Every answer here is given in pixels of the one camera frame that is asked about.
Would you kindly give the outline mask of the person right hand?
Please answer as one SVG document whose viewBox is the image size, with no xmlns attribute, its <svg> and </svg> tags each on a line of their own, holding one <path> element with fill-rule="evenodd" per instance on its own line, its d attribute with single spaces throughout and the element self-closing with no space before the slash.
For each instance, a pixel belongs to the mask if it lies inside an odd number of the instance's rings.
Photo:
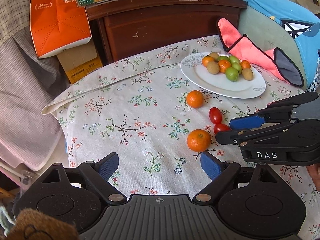
<svg viewBox="0 0 320 240">
<path fill-rule="evenodd" d="M 306 169 L 314 185 L 319 187 L 319 163 L 307 166 Z"/>
</svg>

